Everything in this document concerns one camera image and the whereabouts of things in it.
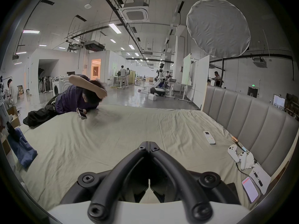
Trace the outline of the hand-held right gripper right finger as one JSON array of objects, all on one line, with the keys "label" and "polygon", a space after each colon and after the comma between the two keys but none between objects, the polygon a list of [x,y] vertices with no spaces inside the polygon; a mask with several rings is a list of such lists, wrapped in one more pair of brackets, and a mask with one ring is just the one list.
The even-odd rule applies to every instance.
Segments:
[{"label": "hand-held right gripper right finger", "polygon": [[210,221],[216,214],[212,202],[228,206],[241,203],[220,175],[213,171],[189,171],[150,141],[151,189],[162,203],[182,201],[188,221]]}]

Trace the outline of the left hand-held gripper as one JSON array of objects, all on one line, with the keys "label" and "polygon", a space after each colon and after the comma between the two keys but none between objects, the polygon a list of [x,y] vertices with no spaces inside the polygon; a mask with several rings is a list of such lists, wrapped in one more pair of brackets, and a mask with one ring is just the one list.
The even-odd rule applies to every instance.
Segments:
[{"label": "left hand-held gripper", "polygon": [[5,108],[5,104],[0,102],[0,116],[2,118],[3,125],[7,125],[8,133],[13,138],[13,140],[18,140],[18,133],[10,123],[9,114]]}]

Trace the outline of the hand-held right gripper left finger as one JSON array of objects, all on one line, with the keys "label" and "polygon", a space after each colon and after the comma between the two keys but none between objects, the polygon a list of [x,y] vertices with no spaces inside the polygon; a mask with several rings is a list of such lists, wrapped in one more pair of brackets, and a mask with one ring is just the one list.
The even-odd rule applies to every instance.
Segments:
[{"label": "hand-held right gripper left finger", "polygon": [[91,201],[87,216],[92,222],[113,222],[118,201],[126,201],[123,192],[128,187],[129,178],[138,169],[137,166],[146,160],[148,150],[149,141],[144,141],[112,170],[80,174],[60,204]]}]

